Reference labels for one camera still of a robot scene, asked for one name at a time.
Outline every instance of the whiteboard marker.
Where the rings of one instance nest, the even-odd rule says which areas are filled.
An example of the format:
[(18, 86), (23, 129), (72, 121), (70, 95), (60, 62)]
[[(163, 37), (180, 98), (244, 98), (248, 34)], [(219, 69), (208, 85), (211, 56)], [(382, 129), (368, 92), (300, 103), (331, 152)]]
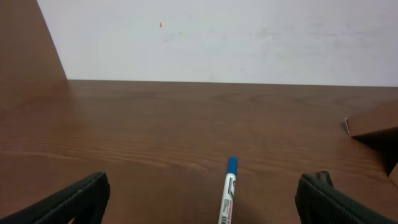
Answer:
[(237, 167), (238, 167), (238, 158), (230, 157), (228, 161), (228, 167), (226, 170), (223, 199), (221, 201), (218, 224), (231, 224)]

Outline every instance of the wood grain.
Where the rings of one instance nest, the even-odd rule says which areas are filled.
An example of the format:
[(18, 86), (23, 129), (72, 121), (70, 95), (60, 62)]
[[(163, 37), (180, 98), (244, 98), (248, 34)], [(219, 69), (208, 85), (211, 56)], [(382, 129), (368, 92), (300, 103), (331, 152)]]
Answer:
[(299, 223), (305, 172), (398, 221), (398, 188), (344, 118), (397, 88), (69, 81), (0, 119), (0, 217), (105, 171), (104, 223), (215, 223), (239, 157), (234, 223)]
[(0, 1), (0, 112), (66, 80), (35, 0)]

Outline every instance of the marker label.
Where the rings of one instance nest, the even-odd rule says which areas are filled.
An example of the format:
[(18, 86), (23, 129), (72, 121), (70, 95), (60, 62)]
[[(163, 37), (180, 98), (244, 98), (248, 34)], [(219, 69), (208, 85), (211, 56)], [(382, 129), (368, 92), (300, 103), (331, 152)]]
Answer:
[(227, 174), (225, 177), (223, 199), (221, 201), (220, 217), (218, 217), (218, 224), (231, 224), (232, 206), (234, 203), (236, 176), (234, 174)]

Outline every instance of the wooden table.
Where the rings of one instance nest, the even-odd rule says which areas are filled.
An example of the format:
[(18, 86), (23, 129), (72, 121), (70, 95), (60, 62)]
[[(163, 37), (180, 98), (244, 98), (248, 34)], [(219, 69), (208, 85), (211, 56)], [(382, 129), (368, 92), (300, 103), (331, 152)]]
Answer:
[(0, 117), (0, 217), (102, 170), (103, 223), (216, 223), (239, 157), (234, 224), (299, 223), (302, 173), (398, 221), (398, 188), (344, 118), (398, 88), (69, 81)]

